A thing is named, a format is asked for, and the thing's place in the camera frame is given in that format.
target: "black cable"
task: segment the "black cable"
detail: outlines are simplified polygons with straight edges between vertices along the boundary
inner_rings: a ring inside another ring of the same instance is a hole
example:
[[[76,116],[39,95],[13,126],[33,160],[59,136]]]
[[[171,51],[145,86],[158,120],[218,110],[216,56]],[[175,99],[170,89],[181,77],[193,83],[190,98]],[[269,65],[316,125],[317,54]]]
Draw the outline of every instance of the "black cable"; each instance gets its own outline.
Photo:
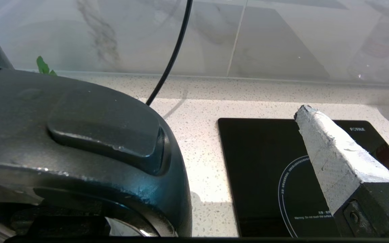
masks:
[[[181,24],[181,30],[179,31],[178,40],[176,41],[175,48],[173,49],[172,56],[170,57],[169,63],[163,72],[162,77],[160,78],[160,81],[157,83],[156,88],[151,93],[150,98],[148,98],[146,104],[149,106],[153,102],[154,98],[156,98],[157,94],[159,93],[160,89],[162,88],[163,84],[166,81],[166,78],[168,77],[173,63],[176,60],[176,57],[178,56],[179,48],[181,47],[182,40],[184,38],[185,29],[187,29],[188,24],[188,17],[190,17],[190,10],[191,10],[191,4],[193,3],[193,0],[187,0],[187,5],[185,6],[185,13],[184,13],[184,19],[182,20]]]

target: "brand logo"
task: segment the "brand logo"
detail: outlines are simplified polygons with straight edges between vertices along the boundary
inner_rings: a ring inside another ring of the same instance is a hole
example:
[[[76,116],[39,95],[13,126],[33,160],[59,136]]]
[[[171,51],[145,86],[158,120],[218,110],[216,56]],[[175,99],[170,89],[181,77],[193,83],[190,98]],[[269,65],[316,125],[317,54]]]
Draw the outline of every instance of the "brand logo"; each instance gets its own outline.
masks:
[[[364,128],[350,128],[351,131],[366,131]]]

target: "green leaf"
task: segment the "green leaf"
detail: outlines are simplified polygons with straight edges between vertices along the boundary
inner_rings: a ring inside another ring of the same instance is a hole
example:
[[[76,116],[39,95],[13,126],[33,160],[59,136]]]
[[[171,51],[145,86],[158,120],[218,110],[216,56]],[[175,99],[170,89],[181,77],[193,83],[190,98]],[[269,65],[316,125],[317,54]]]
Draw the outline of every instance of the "green leaf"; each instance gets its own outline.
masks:
[[[37,57],[37,66],[40,74],[49,74],[49,66],[45,63],[42,56]]]

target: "white countertop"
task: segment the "white countertop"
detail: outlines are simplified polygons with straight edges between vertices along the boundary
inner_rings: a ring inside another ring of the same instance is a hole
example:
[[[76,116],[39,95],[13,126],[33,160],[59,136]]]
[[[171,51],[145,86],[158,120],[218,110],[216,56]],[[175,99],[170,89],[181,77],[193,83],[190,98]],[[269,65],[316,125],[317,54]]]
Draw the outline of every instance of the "white countertop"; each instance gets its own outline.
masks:
[[[66,75],[81,80],[90,78]],[[124,90],[124,80],[115,78],[101,79],[99,83],[136,97],[136,92]],[[299,94],[297,102],[272,102],[255,100],[220,100],[156,98],[151,107],[169,124],[184,157],[191,191],[193,209],[193,236],[200,237],[237,237],[236,221],[233,213],[232,198],[225,169],[224,156],[217,129],[217,120],[221,117],[245,118],[286,118],[292,119],[303,104],[304,95],[308,100],[310,91]],[[136,97],[145,101],[144,96]],[[389,144],[389,106],[338,104],[309,102],[328,115],[331,119],[367,120]]]

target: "induction cooktop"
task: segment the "induction cooktop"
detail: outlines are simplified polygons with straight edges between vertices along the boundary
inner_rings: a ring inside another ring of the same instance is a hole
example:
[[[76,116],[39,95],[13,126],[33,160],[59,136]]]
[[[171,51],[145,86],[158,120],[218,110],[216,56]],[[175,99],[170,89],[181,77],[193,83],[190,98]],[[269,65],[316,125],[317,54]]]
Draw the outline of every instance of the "induction cooktop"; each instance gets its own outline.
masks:
[[[389,169],[389,146],[364,120],[335,120]],[[294,120],[218,120],[241,237],[339,237]]]

